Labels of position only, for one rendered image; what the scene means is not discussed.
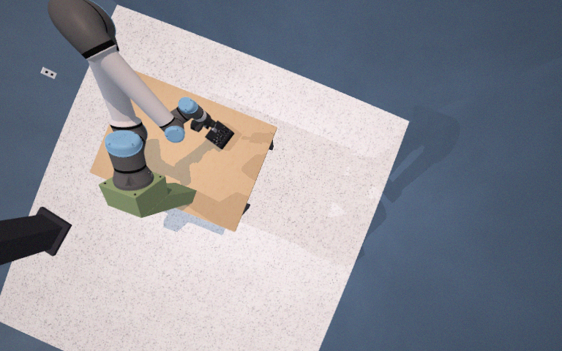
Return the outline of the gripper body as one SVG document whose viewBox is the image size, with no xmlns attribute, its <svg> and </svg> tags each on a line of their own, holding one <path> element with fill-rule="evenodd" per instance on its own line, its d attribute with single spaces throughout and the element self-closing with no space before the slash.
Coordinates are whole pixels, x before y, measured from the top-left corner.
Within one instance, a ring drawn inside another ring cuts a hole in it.
<svg viewBox="0 0 562 351">
<path fill-rule="evenodd" d="M 216 121 L 211 119 L 211 116 L 203 109 L 203 116 L 201 117 L 200 120 L 199 119 L 193 119 L 191 124 L 190 124 L 190 129 L 195 130 L 196 132 L 199 132 L 199 131 L 202 130 L 203 125 L 204 126 L 208 125 L 209 127 L 214 128 L 215 124 L 216 124 Z"/>
</svg>

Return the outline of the black lighting desk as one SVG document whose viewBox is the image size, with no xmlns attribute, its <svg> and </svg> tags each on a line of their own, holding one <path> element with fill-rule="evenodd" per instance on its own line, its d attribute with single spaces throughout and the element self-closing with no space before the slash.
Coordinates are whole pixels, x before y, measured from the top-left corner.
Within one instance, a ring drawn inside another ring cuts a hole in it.
<svg viewBox="0 0 562 351">
<path fill-rule="evenodd" d="M 210 140 L 213 144 L 215 144 L 220 149 L 224 149 L 228 141 L 233 137 L 235 133 L 219 121 L 216 122 L 215 128 L 217 129 L 217 132 L 212 131 L 211 128 L 207 133 L 207 135 L 205 136 L 205 138 Z"/>
</svg>

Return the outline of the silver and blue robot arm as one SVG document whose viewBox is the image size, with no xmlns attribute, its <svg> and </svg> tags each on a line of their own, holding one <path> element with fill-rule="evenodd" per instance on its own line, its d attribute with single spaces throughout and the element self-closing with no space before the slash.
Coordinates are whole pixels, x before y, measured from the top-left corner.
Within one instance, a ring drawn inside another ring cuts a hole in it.
<svg viewBox="0 0 562 351">
<path fill-rule="evenodd" d="M 114 186 L 124 191 L 147 187 L 154 180 L 144 155 L 148 132 L 131 100 L 172 143 L 183 141 L 184 123 L 201 118 L 202 107 L 182 97 L 170 112 L 119 54 L 115 24 L 100 5 L 91 0 L 49 0 L 48 14 L 64 38 L 88 60 L 111 115 L 113 133 L 105 137 L 105 147 L 114 169 Z"/>
</svg>

